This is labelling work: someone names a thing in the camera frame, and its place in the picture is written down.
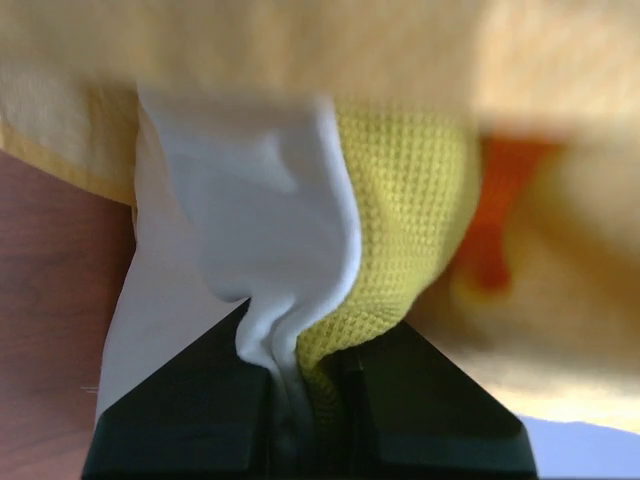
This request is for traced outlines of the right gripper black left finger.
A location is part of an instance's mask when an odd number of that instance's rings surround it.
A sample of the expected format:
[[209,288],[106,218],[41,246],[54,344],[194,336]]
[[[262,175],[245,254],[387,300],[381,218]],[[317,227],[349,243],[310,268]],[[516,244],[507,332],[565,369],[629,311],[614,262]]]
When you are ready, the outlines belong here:
[[85,479],[267,479],[271,376],[242,361],[242,303],[100,416]]

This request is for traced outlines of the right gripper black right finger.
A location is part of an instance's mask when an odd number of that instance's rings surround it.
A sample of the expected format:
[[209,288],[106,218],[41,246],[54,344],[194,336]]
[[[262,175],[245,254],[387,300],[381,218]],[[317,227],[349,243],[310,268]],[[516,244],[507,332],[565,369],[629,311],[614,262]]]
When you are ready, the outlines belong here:
[[523,423],[405,322],[332,354],[338,479],[535,479]]

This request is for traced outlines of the white pillow yellow edge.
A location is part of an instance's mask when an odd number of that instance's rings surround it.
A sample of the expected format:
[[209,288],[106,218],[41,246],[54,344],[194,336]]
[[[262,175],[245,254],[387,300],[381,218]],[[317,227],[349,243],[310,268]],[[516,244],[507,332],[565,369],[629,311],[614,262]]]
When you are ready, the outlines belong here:
[[137,249],[103,353],[106,411],[248,300],[233,347],[310,450],[319,361],[403,318],[475,210],[474,133],[427,112],[140,95]]

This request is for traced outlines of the yellow pillowcase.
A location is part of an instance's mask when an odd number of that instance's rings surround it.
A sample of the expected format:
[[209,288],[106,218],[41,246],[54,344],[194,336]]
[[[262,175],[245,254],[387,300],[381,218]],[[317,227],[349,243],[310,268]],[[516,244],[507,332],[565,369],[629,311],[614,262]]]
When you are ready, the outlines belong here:
[[137,86],[404,100],[639,153],[635,1],[5,1],[1,146],[133,199]]

